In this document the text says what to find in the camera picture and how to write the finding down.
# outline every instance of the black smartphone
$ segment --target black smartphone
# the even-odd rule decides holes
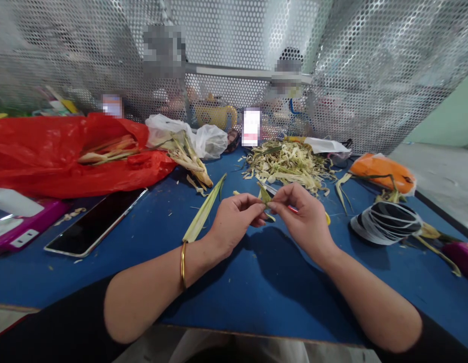
[[[86,257],[147,191],[144,188],[110,194],[53,239],[44,250],[78,258]]]

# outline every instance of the pile of shredded leaves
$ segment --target pile of shredded leaves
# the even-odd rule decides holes
[[[253,148],[245,161],[249,168],[242,173],[244,179],[255,176],[263,183],[279,180],[284,185],[298,182],[316,196],[320,190],[327,196],[329,189],[324,181],[337,179],[329,159],[313,154],[311,146],[297,142],[266,141]]]

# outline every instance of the gold bangle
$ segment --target gold bangle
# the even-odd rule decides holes
[[[182,261],[180,263],[180,275],[182,277],[183,291],[187,290],[187,284],[185,283],[185,246],[186,245],[187,245],[187,241],[184,241],[183,246],[182,246]]]

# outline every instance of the white label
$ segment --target white label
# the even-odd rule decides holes
[[[31,239],[33,239],[35,236],[39,234],[38,231],[34,229],[30,229],[26,231],[22,236],[17,238],[15,241],[11,242],[11,245],[13,245],[16,248],[20,248],[23,245],[25,245],[27,242],[29,242]]]

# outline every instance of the finger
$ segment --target finger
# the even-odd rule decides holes
[[[273,202],[292,205],[297,209],[301,209],[309,198],[312,198],[312,195],[306,189],[298,183],[291,183],[278,190]]]
[[[279,216],[286,224],[297,218],[297,215],[283,203],[269,202],[268,207],[271,209],[273,214],[279,214]]]
[[[265,222],[264,220],[260,219],[260,218],[256,218],[252,221],[252,223],[250,224],[252,227],[254,228],[259,228],[259,227],[263,227],[265,226]]]
[[[256,198],[252,194],[242,193],[228,198],[232,203],[237,207],[238,210],[244,211],[249,208],[251,205],[260,203],[263,204],[263,201],[259,198]]]
[[[265,204],[264,203],[255,203],[247,208],[245,211],[241,212],[242,217],[244,218],[246,224],[251,224],[253,220],[261,215],[264,212]]]

